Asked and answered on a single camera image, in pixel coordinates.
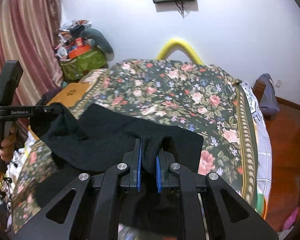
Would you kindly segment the person left hand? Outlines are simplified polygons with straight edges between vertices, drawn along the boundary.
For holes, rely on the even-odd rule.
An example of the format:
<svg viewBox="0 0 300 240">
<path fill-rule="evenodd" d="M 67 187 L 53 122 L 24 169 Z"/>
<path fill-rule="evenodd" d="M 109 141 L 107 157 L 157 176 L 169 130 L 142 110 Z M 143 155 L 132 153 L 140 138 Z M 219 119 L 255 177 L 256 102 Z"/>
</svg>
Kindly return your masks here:
<svg viewBox="0 0 300 240">
<path fill-rule="evenodd" d="M 13 124 L 11 126 L 9 135 L 1 142 L 0 158 L 6 163 L 13 159 L 14 143 L 17 140 L 17 130 L 18 128 L 16 124 Z"/>
</svg>

